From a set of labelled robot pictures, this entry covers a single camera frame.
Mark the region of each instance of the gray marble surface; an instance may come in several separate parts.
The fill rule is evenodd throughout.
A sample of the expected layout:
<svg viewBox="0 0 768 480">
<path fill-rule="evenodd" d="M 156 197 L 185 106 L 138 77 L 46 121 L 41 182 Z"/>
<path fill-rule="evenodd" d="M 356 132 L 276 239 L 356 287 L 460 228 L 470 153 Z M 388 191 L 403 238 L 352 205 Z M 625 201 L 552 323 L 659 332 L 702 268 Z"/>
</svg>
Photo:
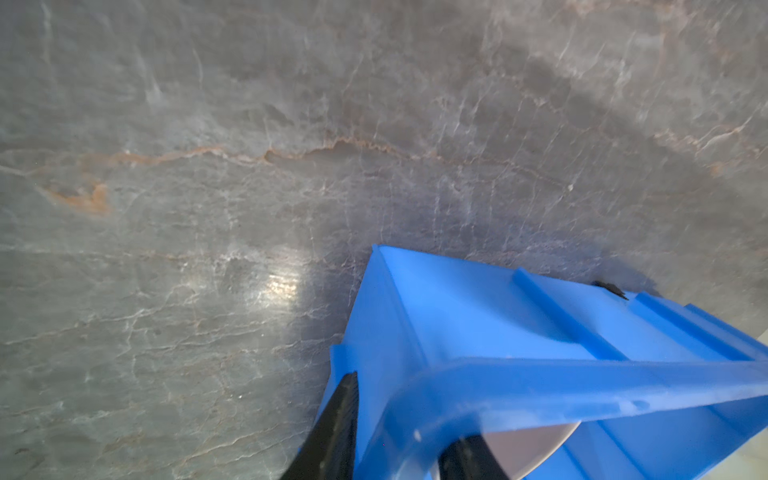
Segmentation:
<svg viewBox="0 0 768 480">
<path fill-rule="evenodd" d="M 765 2 L 0 22 L 3 478 L 277 478 L 372 243 L 768 327 Z"/>
</svg>

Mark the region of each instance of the stone texture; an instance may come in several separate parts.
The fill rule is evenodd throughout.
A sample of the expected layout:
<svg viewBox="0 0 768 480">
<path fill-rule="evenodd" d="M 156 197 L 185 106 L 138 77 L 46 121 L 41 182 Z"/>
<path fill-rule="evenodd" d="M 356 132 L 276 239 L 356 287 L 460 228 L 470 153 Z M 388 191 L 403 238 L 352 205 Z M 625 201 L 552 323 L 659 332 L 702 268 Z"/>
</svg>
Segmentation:
<svg viewBox="0 0 768 480">
<path fill-rule="evenodd" d="M 7 478 L 277 478 L 372 243 L 768 327 L 763 2 L 2 11 Z"/>
</svg>

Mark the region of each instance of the blue bin wall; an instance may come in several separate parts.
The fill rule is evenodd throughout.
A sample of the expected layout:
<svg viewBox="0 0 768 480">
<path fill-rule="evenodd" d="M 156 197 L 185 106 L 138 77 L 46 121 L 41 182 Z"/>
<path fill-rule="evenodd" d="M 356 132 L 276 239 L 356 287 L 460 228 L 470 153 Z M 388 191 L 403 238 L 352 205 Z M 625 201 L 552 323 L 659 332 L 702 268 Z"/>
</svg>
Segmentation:
<svg viewBox="0 0 768 480">
<path fill-rule="evenodd" d="M 461 436 L 582 424 L 529 480 L 696 478 L 768 424 L 768 349 L 694 306 L 374 246 L 326 398 L 360 388 L 357 479 Z"/>
</svg>

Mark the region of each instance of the blue plastic bin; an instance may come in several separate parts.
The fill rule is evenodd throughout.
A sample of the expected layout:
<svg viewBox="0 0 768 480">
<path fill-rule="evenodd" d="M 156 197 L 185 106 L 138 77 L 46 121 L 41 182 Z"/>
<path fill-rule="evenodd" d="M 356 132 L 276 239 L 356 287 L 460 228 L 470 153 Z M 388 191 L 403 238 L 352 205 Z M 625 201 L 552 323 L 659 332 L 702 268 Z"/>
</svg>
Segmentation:
<svg viewBox="0 0 768 480">
<path fill-rule="evenodd" d="M 581 422 L 528 480 L 697 478 L 768 425 L 768 349 L 693 305 L 373 247 L 321 411 L 357 371 L 356 480 Z"/>
</svg>

